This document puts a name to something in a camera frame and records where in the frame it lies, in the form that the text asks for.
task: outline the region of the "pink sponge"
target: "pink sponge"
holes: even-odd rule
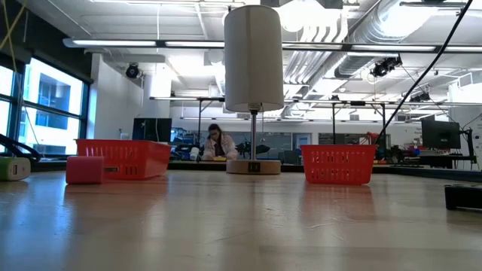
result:
[[[101,184],[104,157],[67,158],[67,184]]]

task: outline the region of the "power strip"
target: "power strip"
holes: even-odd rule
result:
[[[28,159],[0,157],[0,181],[19,181],[29,177],[30,172]]]

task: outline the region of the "person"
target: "person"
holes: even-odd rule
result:
[[[209,137],[204,144],[204,161],[214,160],[214,157],[226,157],[227,160],[238,158],[233,139],[225,135],[218,124],[209,125],[208,131]]]

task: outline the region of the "wooden lamp base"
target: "wooden lamp base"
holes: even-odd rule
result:
[[[226,172],[231,174],[278,175],[281,162],[271,160],[228,160]]]

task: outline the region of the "table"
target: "table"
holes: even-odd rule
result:
[[[453,169],[455,161],[471,161],[473,159],[474,157],[462,155],[426,155],[421,156],[419,162],[421,165]]]
[[[66,186],[63,172],[0,183],[0,270],[476,270],[482,215],[449,212],[453,181],[369,186],[168,171]]]

